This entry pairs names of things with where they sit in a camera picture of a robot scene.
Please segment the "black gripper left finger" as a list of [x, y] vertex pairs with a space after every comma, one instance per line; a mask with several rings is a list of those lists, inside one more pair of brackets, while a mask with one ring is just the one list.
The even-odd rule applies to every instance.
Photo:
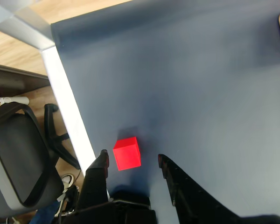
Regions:
[[82, 190], [77, 202], [77, 210], [108, 202], [106, 179], [108, 177], [109, 155], [101, 150], [99, 156], [87, 168]]

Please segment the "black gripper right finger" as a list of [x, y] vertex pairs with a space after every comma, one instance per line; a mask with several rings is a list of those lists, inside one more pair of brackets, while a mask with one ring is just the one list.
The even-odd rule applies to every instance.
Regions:
[[181, 224], [240, 224], [241, 218], [204, 190], [164, 154], [159, 168], [167, 181], [172, 205]]

